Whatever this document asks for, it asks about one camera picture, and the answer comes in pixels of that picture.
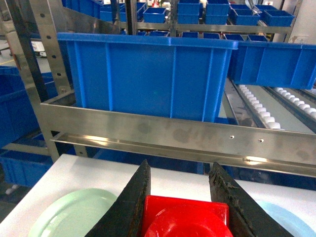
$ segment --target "light blue plate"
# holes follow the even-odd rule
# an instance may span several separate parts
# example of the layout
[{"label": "light blue plate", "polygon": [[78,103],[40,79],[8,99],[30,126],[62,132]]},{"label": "light blue plate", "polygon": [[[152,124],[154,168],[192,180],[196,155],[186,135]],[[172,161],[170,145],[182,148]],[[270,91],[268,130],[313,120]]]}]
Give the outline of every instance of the light blue plate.
[{"label": "light blue plate", "polygon": [[257,203],[294,237],[316,237],[316,233],[292,212],[266,201],[257,201]]}]

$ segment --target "metal rack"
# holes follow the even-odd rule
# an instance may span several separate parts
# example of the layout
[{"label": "metal rack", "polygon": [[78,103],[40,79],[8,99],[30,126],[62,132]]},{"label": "metal rack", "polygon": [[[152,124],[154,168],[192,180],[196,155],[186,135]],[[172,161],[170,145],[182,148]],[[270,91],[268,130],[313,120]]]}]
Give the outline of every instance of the metal rack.
[{"label": "metal rack", "polygon": [[[118,34],[120,22],[117,18],[112,25],[69,10],[61,5],[60,0],[29,1],[59,93],[57,97],[47,100],[40,70],[30,47],[30,37],[24,30],[22,14],[15,0],[0,0],[1,21],[45,138],[45,149],[49,151],[53,161],[63,152],[57,144],[64,143],[73,144],[80,156],[87,156],[85,147],[90,146],[316,176],[314,134],[270,130],[261,128],[260,125],[245,127],[205,123],[74,106],[76,99],[68,80],[69,68],[65,67],[67,57],[61,52],[56,33],[70,31]],[[180,25],[175,21],[173,19],[168,24],[138,23],[137,27],[169,29],[173,34],[185,29],[230,32],[267,30],[270,33],[273,30],[280,33],[291,31],[290,28],[265,26]],[[23,149],[30,152],[30,147],[20,147],[20,150]]]}]

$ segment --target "blue plastic bin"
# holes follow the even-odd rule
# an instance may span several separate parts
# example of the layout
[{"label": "blue plastic bin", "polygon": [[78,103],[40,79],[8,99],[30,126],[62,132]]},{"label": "blue plastic bin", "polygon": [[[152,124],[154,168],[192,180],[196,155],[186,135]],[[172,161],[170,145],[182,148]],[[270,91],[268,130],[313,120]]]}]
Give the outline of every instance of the blue plastic bin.
[{"label": "blue plastic bin", "polygon": [[252,10],[234,9],[230,19],[235,25],[256,26],[260,16]]},{"label": "blue plastic bin", "polygon": [[168,31],[151,31],[149,36],[162,36],[167,37],[170,35],[170,32]]},{"label": "blue plastic bin", "polygon": [[289,27],[292,24],[294,16],[286,11],[265,10],[261,14],[261,20],[268,26]]},{"label": "blue plastic bin", "polygon": [[103,6],[97,0],[65,0],[65,7],[100,18],[100,8]]},{"label": "blue plastic bin", "polygon": [[[43,77],[50,98],[57,96],[52,78]],[[0,75],[0,147],[39,127],[19,75]]]},{"label": "blue plastic bin", "polygon": [[208,25],[226,25],[228,15],[206,15],[205,23]]},{"label": "blue plastic bin", "polygon": [[268,42],[268,39],[265,36],[259,36],[259,35],[248,35],[247,40]]},{"label": "blue plastic bin", "polygon": [[143,160],[146,159],[149,165],[153,168],[203,174],[202,162],[156,157],[108,149],[100,149],[100,151],[98,151],[98,153],[93,158],[136,165],[140,165]]},{"label": "blue plastic bin", "polygon": [[203,33],[203,38],[219,40],[221,37],[218,33]]},{"label": "blue plastic bin", "polygon": [[178,14],[179,24],[198,24],[199,14],[196,15],[180,15]]},{"label": "blue plastic bin", "polygon": [[228,11],[228,0],[208,0],[206,3],[206,15],[227,15]]},{"label": "blue plastic bin", "polygon": [[260,12],[258,12],[255,8],[253,8],[259,15],[260,19],[262,20],[262,12],[264,10],[277,10],[274,6],[271,5],[255,5],[259,9]]},{"label": "blue plastic bin", "polygon": [[310,89],[316,78],[316,45],[243,41],[232,60],[236,84]]},{"label": "blue plastic bin", "polygon": [[198,38],[198,32],[183,32],[182,37],[185,38]]},{"label": "blue plastic bin", "polygon": [[192,2],[182,2],[182,0],[178,3],[178,14],[181,15],[196,15],[199,14],[200,11],[200,3]]},{"label": "blue plastic bin", "polygon": [[144,22],[164,23],[166,17],[166,8],[148,7],[144,11]]},{"label": "blue plastic bin", "polygon": [[0,162],[7,183],[28,187],[33,187],[53,164],[48,156],[14,151],[0,154]]},{"label": "blue plastic bin", "polygon": [[238,45],[102,34],[59,33],[58,39],[67,42],[77,106],[208,122],[218,116]]},{"label": "blue plastic bin", "polygon": [[[244,41],[243,37],[239,34],[224,34],[224,39]],[[238,50],[234,50],[232,52],[231,62],[229,63],[229,68],[228,68],[228,73],[227,73],[229,77],[235,72],[234,70],[236,67],[237,58],[238,58]]]}]

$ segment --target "white table surface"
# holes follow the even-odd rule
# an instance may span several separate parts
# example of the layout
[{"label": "white table surface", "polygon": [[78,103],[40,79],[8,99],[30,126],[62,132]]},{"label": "white table surface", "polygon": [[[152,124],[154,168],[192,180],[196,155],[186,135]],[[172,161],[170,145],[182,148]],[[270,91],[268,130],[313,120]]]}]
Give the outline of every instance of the white table surface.
[{"label": "white table surface", "polygon": [[[62,196],[84,188],[119,195],[138,166],[62,155],[0,224],[0,237],[26,237],[43,211]],[[208,176],[151,169],[152,195],[210,201]],[[316,192],[246,181],[238,183],[255,199],[279,205],[316,232]]]}]

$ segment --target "light green plate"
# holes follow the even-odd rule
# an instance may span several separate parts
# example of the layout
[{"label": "light green plate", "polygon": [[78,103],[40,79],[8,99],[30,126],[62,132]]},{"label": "light green plate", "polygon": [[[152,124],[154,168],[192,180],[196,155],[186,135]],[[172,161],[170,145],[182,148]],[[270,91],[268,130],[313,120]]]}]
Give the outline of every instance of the light green plate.
[{"label": "light green plate", "polygon": [[83,189],[65,195],[40,215],[28,237],[84,237],[116,199],[102,189]]}]

